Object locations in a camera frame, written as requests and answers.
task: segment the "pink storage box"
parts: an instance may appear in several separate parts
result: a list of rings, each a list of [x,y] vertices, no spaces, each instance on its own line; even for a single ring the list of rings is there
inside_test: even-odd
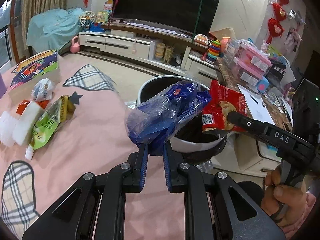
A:
[[[267,73],[268,69],[272,66],[270,60],[248,44],[241,44],[241,47],[243,48],[239,56],[241,61],[261,75]]]
[[[260,73],[247,66],[239,58],[235,57],[233,61],[236,65],[232,68],[231,72],[236,78],[242,79],[252,86],[255,86],[259,80],[263,79]]]

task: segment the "tv stand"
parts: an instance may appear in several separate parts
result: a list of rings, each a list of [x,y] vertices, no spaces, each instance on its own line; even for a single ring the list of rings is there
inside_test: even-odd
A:
[[[183,46],[190,47],[190,48],[198,50],[202,53],[205,53],[208,49],[207,46],[204,46],[204,45],[197,43],[195,41],[192,44],[191,43],[192,38],[189,38],[189,37],[176,35],[176,34],[172,34],[172,33],[161,32],[161,31],[157,31],[157,30],[146,29],[146,28],[142,28],[142,27],[138,27],[138,26],[134,26],[134,25],[129,25],[129,24],[122,23],[122,22],[120,22],[119,24],[112,22],[110,24],[110,26],[108,25],[108,23],[103,23],[103,24],[101,24],[101,28],[103,28],[105,30],[119,30],[119,31],[126,31],[126,32],[133,32],[133,33],[148,35],[148,36],[152,36],[155,38],[164,39],[164,40],[172,41],[175,43],[180,43]]]
[[[180,39],[175,39],[175,43],[179,45],[182,43],[180,41]],[[84,31],[79,34],[79,43],[81,46],[97,48],[100,52],[110,54],[112,57],[127,58],[137,63],[140,62],[142,65],[150,65],[151,68],[159,68],[159,71],[163,70],[163,73],[184,77],[192,76],[207,87],[210,87],[214,79],[222,80],[219,67],[191,55],[191,48],[188,46],[186,46],[181,67],[176,68],[153,59],[151,55],[154,55],[155,40],[112,35],[111,31],[105,33]]]

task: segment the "television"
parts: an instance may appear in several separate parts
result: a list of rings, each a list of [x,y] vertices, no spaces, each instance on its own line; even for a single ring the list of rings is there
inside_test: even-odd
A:
[[[194,32],[200,0],[119,0],[113,18],[143,20]],[[208,35],[219,0],[203,0],[196,34]]]

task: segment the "red snack bag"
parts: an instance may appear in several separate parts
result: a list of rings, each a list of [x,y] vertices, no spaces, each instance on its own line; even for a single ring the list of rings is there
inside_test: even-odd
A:
[[[202,132],[211,133],[216,129],[244,131],[227,120],[227,115],[231,111],[237,111],[247,116],[244,95],[219,85],[217,80],[211,82],[210,95],[212,100],[202,111]]]
[[[50,100],[45,100],[41,102],[37,102],[39,106],[42,107],[42,109],[45,109],[48,105]],[[21,104],[19,104],[18,109],[17,109],[17,114],[22,115],[23,111],[26,109],[27,105],[29,105],[31,101],[29,100],[23,100]]]

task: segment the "screw head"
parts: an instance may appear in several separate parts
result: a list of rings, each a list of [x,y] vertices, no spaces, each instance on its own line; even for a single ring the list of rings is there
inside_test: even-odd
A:
[[[130,163],[122,163],[120,165],[121,169],[126,170],[129,169],[131,167]]]
[[[228,176],[228,175],[227,175],[225,172],[223,172],[223,171],[219,171],[219,172],[218,172],[218,177],[219,177],[220,179],[225,179],[227,176]]]
[[[188,163],[181,163],[180,164],[180,168],[184,169],[184,170],[187,170],[190,168],[190,165]]]
[[[83,178],[84,178],[85,180],[90,180],[90,179],[93,178],[93,174],[90,173],[90,172],[88,172],[88,173],[86,173],[86,174],[83,175]]]

